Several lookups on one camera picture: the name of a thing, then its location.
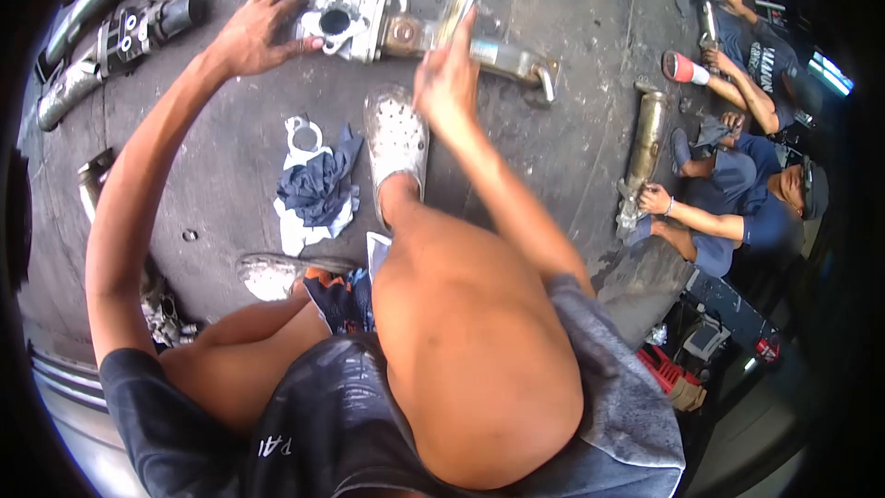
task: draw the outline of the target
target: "cap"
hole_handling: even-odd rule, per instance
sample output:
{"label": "cap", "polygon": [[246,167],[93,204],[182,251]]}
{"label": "cap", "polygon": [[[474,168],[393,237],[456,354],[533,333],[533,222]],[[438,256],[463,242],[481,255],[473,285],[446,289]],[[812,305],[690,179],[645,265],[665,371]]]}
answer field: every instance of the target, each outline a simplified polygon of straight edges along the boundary
{"label": "cap", "polygon": [[829,204],[829,183],[826,172],[808,156],[802,157],[802,219],[817,219],[824,215]]}
{"label": "cap", "polygon": [[823,108],[823,92],[820,83],[808,70],[791,66],[785,72],[790,80],[791,94],[796,105],[809,116],[817,116]]}

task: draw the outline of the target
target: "dirty floor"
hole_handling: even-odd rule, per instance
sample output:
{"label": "dirty floor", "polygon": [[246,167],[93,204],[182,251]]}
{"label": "dirty floor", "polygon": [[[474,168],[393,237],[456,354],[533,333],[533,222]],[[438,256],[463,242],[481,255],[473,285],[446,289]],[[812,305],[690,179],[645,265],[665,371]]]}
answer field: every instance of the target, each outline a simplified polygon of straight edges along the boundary
{"label": "dirty floor", "polygon": [[[89,358],[83,293],[89,222],[77,193],[77,168],[107,147],[120,150],[161,93],[244,1],[209,0],[203,26],[173,39],[132,76],[90,95],[55,131],[41,133],[33,114],[25,117],[19,144],[30,158],[34,235],[30,283],[20,302],[29,335],[43,347]],[[435,18],[441,1],[412,0],[413,12]],[[481,121],[568,232],[615,325],[637,344],[665,315],[690,266],[657,238],[634,250],[621,249],[614,234],[615,182],[625,173],[636,128],[637,77],[676,98],[692,97],[694,110],[705,103],[697,89],[677,88],[659,69],[664,50],[696,54],[696,16],[681,13],[676,0],[478,0],[478,5],[479,33],[562,58],[559,97],[550,109],[530,106],[511,81],[481,76]],[[334,146],[341,124],[362,130],[363,100],[375,85],[409,85],[414,68],[415,61],[385,59],[364,66],[317,54],[220,89],[172,166],[150,247],[185,315],[211,322],[253,302],[236,278],[234,261],[248,252],[280,251],[279,219],[271,203],[286,154],[283,120],[306,112]],[[33,110],[34,90],[26,97],[26,112]],[[678,120],[674,112],[671,125]],[[670,163],[665,152],[657,180],[673,189]],[[340,238],[303,255],[346,255],[365,262],[365,232],[380,229],[365,148],[354,176],[363,190],[355,221]],[[427,181],[430,206],[489,225],[470,184],[441,145],[431,147]],[[185,242],[185,229],[195,230],[198,239]]]}

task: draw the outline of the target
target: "foot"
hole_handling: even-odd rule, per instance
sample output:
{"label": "foot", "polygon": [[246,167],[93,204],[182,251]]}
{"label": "foot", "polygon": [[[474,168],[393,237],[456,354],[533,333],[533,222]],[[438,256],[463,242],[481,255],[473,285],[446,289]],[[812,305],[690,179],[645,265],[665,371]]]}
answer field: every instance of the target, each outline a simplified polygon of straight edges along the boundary
{"label": "foot", "polygon": [[236,275],[249,292],[263,302],[286,300],[309,268],[320,268],[333,274],[347,273],[359,266],[344,258],[293,258],[264,253],[240,256]]}
{"label": "foot", "polygon": [[[378,92],[366,97],[363,109],[363,121],[366,124],[366,136],[369,142],[369,162],[372,167],[372,188],[375,198],[375,214],[378,221],[387,227],[382,214],[381,188],[389,179],[397,175],[405,175],[399,183],[392,184],[389,189],[402,191],[404,185],[416,188],[418,199],[424,201],[424,182],[427,172],[427,150],[430,145],[430,130],[422,116],[412,110],[412,95],[402,86],[388,85]],[[412,182],[402,179],[411,178]],[[409,196],[408,194],[391,195],[385,208],[390,208],[395,201],[391,197]]]}
{"label": "foot", "polygon": [[691,149],[689,148],[689,136],[681,127],[677,127],[670,133],[670,152],[673,155],[673,174],[678,178],[684,178],[686,164],[691,161]]}
{"label": "foot", "polygon": [[674,50],[661,56],[661,70],[667,79],[676,83],[707,84],[710,81],[706,68]]}
{"label": "foot", "polygon": [[641,240],[646,240],[651,236],[651,216],[645,216],[636,222],[636,228],[633,232],[627,234],[624,238],[624,246],[632,247]]}
{"label": "foot", "polygon": [[394,216],[394,211],[407,202],[419,202],[418,182],[411,173],[395,173],[384,179],[378,189],[378,202],[381,204],[382,220],[386,224]]}

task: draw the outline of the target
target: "red and white shoe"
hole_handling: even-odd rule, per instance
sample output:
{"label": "red and white shoe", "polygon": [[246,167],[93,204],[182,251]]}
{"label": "red and white shoe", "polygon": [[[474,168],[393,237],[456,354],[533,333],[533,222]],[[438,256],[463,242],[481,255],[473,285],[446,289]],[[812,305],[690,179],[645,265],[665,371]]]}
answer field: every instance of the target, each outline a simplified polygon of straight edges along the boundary
{"label": "red and white shoe", "polygon": [[695,63],[675,50],[668,50],[661,56],[661,70],[671,81],[691,83],[691,78],[695,74]]}

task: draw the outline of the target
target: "mechanic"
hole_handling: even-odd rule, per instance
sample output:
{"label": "mechanic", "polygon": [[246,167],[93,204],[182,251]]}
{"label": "mechanic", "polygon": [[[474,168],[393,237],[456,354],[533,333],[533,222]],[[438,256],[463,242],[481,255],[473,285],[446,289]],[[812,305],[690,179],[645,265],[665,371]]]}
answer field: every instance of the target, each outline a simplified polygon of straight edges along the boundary
{"label": "mechanic", "polygon": [[703,51],[703,62],[731,77],[731,82],[674,51],[664,53],[664,75],[679,83],[710,87],[751,113],[765,134],[791,125],[797,108],[817,116],[823,101],[820,86],[799,64],[796,52],[743,0],[727,2],[716,9],[722,51]]}
{"label": "mechanic", "polygon": [[[148,492],[672,495],[684,469],[673,408],[479,124],[475,9],[420,63],[413,98],[366,103],[374,198],[395,236],[373,278],[377,332],[332,336],[340,327],[300,281],[286,301],[158,355],[139,274],[174,156],[229,78],[322,46],[271,43],[306,3],[248,0],[133,133],[98,203],[86,260],[95,359]],[[428,122],[499,234],[422,204]]]}
{"label": "mechanic", "polygon": [[736,137],[722,138],[720,144],[727,150],[718,149],[703,160],[692,160],[685,131],[673,130],[673,173],[697,179],[690,184],[686,203],[652,183],[643,189],[639,205],[644,212],[663,214],[689,228],[645,216],[625,240],[627,246],[658,235],[699,270],[723,277],[741,243],[756,250],[776,249],[799,220],[823,215],[829,202],[824,169],[808,156],[801,164],[781,169],[774,143],[741,133],[743,120],[744,114],[726,112],[721,121]]}

